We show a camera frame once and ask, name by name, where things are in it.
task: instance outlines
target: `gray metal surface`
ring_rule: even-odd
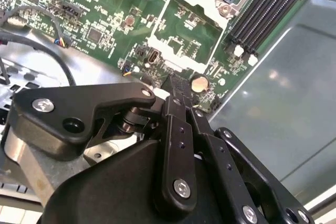
[[[44,152],[26,144],[9,129],[5,143],[6,155],[22,168],[31,188],[45,206],[56,188],[88,165],[83,157],[57,161]]]
[[[336,184],[335,17],[336,0],[308,0],[211,121],[304,204]]]

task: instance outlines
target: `green circuit board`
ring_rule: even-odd
[[[38,5],[48,9],[60,20],[64,34],[72,40],[72,47],[119,69],[123,69],[127,62],[130,64],[130,70],[137,68],[140,72],[146,72],[159,87],[170,73],[175,72],[187,80],[194,74],[193,70],[176,72],[160,57],[155,63],[146,64],[151,52],[151,48],[147,46],[147,38],[165,1],[1,0],[0,7],[2,10],[8,10],[20,5]],[[80,17],[65,16],[55,8],[59,2],[79,7]],[[301,5],[302,3],[297,3],[295,10]],[[35,10],[22,11],[19,15],[25,25],[56,38],[56,30],[49,17]],[[251,68],[242,59],[237,59],[224,50],[225,37],[233,22],[234,19],[229,22],[223,41],[204,72],[210,82],[209,90],[197,94],[196,105],[205,112],[210,112],[213,100],[222,99]],[[171,0],[163,15],[160,29],[155,35],[168,43],[176,55],[187,55],[197,62],[206,63],[209,52],[214,48],[221,32],[221,29],[204,15],[201,7],[192,7],[183,0]]]

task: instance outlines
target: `black slot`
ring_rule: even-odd
[[[282,14],[283,10],[286,8],[288,5],[288,2],[291,0],[279,0],[278,3],[272,8],[272,10],[268,13],[268,15],[265,15],[264,20],[262,20],[258,27],[255,27],[252,33],[248,37],[246,37],[243,41],[247,45],[251,45],[252,41],[256,40],[256,36],[260,33],[260,30],[265,30],[270,23],[275,19],[276,16],[279,14]]]
[[[279,3],[280,0],[266,0],[264,1],[264,4],[262,5],[262,7],[257,11],[258,15],[255,15],[252,19],[251,22],[249,22],[249,24],[246,26],[244,26],[245,28],[243,29],[243,31],[240,33],[239,37],[242,41],[242,43],[245,42],[246,37],[248,36],[248,34],[255,29],[256,27],[259,27],[260,22],[262,20],[267,20],[267,14],[275,9],[274,5],[276,3]]]
[[[39,87],[39,85],[29,82],[26,84],[26,87],[30,88],[30,89],[37,89]]]
[[[296,0],[290,0],[287,2],[282,12],[275,16],[273,22],[267,26],[266,29],[261,31],[251,42],[252,48],[254,50],[258,49],[258,47],[264,42],[264,40],[268,37],[268,35],[273,31],[273,29],[280,23],[282,18],[291,10],[291,8],[295,5]]]
[[[251,16],[251,13],[257,8],[257,5],[260,5],[260,3],[263,0],[252,0],[252,2],[249,4],[248,8],[243,12],[241,18],[237,21],[235,24],[232,35],[237,36],[237,34],[240,32],[242,26],[248,22],[248,19]]]
[[[13,86],[11,86],[10,90],[16,92],[19,88],[20,88],[19,85],[14,84]]]
[[[230,33],[232,41],[240,44],[249,53],[256,53],[258,47],[290,11],[297,0],[259,0],[246,10]]]

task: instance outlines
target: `black plastic bracket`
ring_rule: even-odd
[[[183,219],[197,203],[193,134],[182,100],[170,96],[162,110],[154,203],[169,219]]]
[[[32,106],[37,99],[48,99],[54,109],[37,111]],[[7,125],[49,156],[71,160],[84,152],[96,120],[104,121],[106,131],[115,114],[131,107],[150,108],[154,102],[155,95],[140,83],[27,90],[14,96]]]
[[[251,223],[243,211],[244,207],[248,207],[258,223],[267,223],[255,206],[225,142],[214,136],[201,111],[192,109],[190,114],[194,151],[205,161],[223,219],[227,223]]]
[[[270,223],[301,223],[313,218],[295,197],[274,177],[255,155],[227,128],[219,128],[216,136],[225,141],[257,206],[261,206]]]

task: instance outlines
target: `ram slot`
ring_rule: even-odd
[[[240,33],[245,29],[246,25],[255,17],[255,14],[261,8],[266,0],[252,0],[250,4],[245,8],[245,11],[238,18],[238,21],[234,25],[231,31],[231,35],[234,38],[238,38]]]
[[[250,24],[244,29],[244,31],[239,35],[240,43],[242,45],[246,45],[246,40],[249,36],[259,27],[261,27],[261,23],[267,21],[269,17],[269,13],[273,10],[276,10],[277,5],[281,5],[281,1],[284,0],[268,0],[263,8],[261,8],[256,17]]]
[[[255,52],[259,46],[264,42],[264,40],[269,36],[269,34],[274,30],[274,28],[280,23],[282,18],[291,10],[295,5],[297,0],[289,0],[281,8],[282,11],[275,14],[275,16],[269,20],[268,24],[259,32],[259,34],[254,38],[250,44],[251,51]]]

